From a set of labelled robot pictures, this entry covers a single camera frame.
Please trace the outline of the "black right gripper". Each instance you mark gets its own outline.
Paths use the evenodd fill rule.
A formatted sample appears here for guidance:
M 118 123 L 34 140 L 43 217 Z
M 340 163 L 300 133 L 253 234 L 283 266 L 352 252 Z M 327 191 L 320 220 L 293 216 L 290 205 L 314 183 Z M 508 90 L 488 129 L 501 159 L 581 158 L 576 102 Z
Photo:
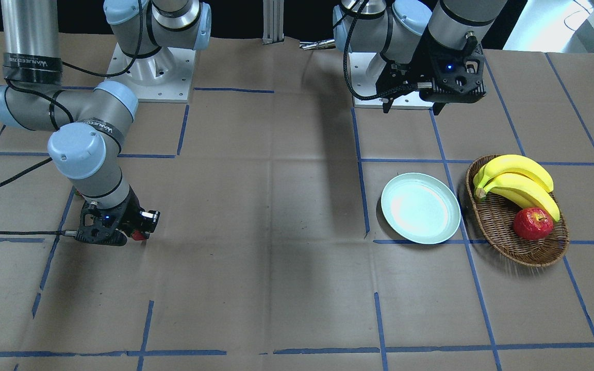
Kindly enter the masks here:
M 80 212 L 80 225 L 74 239 L 83 243 L 102 246 L 125 246 L 135 230 L 155 232 L 160 212 L 146 211 L 139 204 L 134 190 L 117 206 L 109 209 L 84 203 Z

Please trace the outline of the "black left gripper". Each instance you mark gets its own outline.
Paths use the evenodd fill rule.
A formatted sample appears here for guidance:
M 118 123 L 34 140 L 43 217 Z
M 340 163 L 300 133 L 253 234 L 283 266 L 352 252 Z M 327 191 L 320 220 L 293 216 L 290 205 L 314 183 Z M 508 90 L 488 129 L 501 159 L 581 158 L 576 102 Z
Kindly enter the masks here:
M 460 50 L 440 45 L 432 37 L 421 38 L 410 63 L 387 60 L 375 83 L 388 113 L 401 96 L 418 92 L 432 103 L 438 115 L 446 104 L 473 104 L 485 97 L 483 82 L 485 56 L 480 42 L 471 37 Z

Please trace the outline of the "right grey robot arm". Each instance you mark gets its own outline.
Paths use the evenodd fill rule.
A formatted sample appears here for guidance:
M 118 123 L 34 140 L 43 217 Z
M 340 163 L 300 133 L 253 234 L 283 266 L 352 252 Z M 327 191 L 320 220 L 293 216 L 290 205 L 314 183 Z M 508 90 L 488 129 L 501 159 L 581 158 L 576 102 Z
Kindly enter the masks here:
M 172 48 L 203 50 L 211 9 L 202 1 L 105 1 L 106 21 L 117 38 L 129 83 L 155 85 L 177 77 Z M 139 101 L 115 73 L 91 92 L 63 88 L 55 1 L 2 1 L 5 52 L 0 121 L 8 127 L 49 131 L 50 159 L 85 202 L 75 240 L 123 246 L 149 239 L 160 213 L 146 211 L 123 176 L 122 152 Z

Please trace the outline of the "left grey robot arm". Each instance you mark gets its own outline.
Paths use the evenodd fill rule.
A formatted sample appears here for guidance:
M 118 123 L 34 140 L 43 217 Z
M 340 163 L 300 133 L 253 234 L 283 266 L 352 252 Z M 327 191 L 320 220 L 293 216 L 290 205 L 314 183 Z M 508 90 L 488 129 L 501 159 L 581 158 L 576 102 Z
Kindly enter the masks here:
M 486 96 L 482 40 L 505 1 L 341 1 L 333 9 L 336 48 L 344 52 L 343 75 L 352 96 L 395 101 L 417 92 L 437 115 L 446 104 L 473 104 Z M 370 92 L 351 82 L 350 58 L 372 53 Z

